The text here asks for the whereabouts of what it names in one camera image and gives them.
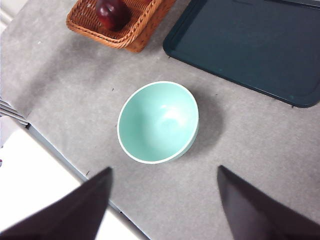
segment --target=mint green bowl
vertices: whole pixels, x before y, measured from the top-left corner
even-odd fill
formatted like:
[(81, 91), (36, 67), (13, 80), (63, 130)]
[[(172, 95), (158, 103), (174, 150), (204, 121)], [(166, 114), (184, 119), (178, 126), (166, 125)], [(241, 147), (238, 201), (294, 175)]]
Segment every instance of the mint green bowl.
[(138, 89), (126, 101), (119, 114), (117, 135), (129, 157), (159, 164), (188, 151), (198, 126), (194, 96), (178, 83), (157, 81)]

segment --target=woven basket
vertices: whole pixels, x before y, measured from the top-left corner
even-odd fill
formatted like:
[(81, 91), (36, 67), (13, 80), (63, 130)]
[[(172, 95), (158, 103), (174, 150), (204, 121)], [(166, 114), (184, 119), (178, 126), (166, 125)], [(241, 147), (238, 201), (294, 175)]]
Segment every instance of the woven basket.
[(98, 20), (95, 11), (97, 0), (78, 0), (67, 16), (66, 25), (70, 30), (106, 46), (140, 52), (175, 0), (152, 0), (149, 4), (144, 0), (123, 1), (132, 16), (120, 31), (107, 30)]

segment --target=bowl rim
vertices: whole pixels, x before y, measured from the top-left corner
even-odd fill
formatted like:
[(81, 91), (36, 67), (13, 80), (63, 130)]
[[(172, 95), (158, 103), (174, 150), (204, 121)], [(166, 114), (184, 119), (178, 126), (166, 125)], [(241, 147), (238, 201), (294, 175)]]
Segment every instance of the bowl rim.
[[(195, 105), (195, 108), (196, 108), (196, 120), (197, 120), (197, 124), (193, 130), (193, 133), (191, 134), (190, 138), (188, 139), (188, 141), (183, 145), (183, 147), (180, 148), (179, 151), (177, 151), (176, 153), (174, 153), (173, 155), (169, 156), (169, 157), (166, 157), (164, 159), (161, 159), (161, 160), (157, 160), (157, 161), (147, 161), (147, 160), (141, 160), (135, 156), (133, 156), (130, 152), (127, 151), (127, 149), (125, 148), (125, 146), (123, 145), (122, 141), (121, 141), (121, 138), (120, 138), (120, 119), (121, 119), (121, 116), (123, 114), (123, 111), (124, 109), (126, 108), (128, 102), (137, 94), (139, 93), (140, 91), (142, 91), (143, 89), (147, 88), (147, 87), (150, 87), (152, 85), (156, 85), (156, 84), (172, 84), (172, 85), (176, 85), (178, 86), (179, 88), (182, 88), (187, 94), (189, 94), (189, 96), (191, 97), (191, 99), (193, 100), (193, 103)], [(117, 137), (118, 137), (118, 141), (120, 143), (120, 146), (122, 148), (122, 150), (130, 157), (132, 158), (133, 160), (139, 162), (139, 163), (142, 163), (142, 164), (160, 164), (160, 163), (164, 163), (164, 162), (168, 162), (170, 160), (173, 160), (175, 159), (177, 156), (179, 156), (188, 146), (189, 144), (194, 140), (194, 136), (197, 134), (197, 130), (198, 130), (198, 127), (199, 127), (199, 109), (198, 109), (198, 104), (197, 104), (197, 101), (195, 99), (195, 97), (192, 95), (192, 93), (183, 85), (179, 84), (179, 83), (176, 83), (176, 82), (173, 82), (173, 81), (154, 81), (154, 82), (151, 82), (151, 83), (148, 83), (142, 87), (140, 87), (138, 90), (136, 90), (133, 94), (131, 94), (131, 96), (125, 101), (124, 105), (122, 106), (122, 109), (119, 113), (119, 116), (118, 116), (118, 120), (117, 120), (117, 124), (116, 124), (116, 132), (117, 132)]]

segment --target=red apple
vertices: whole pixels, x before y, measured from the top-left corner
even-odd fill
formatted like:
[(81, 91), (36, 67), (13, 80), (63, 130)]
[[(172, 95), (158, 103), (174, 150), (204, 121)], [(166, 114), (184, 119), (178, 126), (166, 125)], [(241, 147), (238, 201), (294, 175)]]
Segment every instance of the red apple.
[(122, 0), (98, 0), (95, 13), (99, 21), (111, 31), (121, 30), (131, 18), (129, 8)]

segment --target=gray table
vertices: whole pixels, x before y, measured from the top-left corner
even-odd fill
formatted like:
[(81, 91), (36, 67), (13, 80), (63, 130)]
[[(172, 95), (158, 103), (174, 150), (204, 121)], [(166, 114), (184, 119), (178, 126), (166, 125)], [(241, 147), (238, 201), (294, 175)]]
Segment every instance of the gray table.
[[(231, 239), (221, 164), (320, 223), (320, 104), (292, 108), (168, 58), (162, 41), (188, 1), (176, 2), (140, 54), (68, 30), (74, 3), (30, 0), (13, 20), (1, 36), (1, 97), (84, 175), (112, 166), (111, 201), (147, 236)], [(178, 160), (146, 165), (122, 151), (117, 118), (131, 93), (163, 80), (194, 94), (199, 134)]]

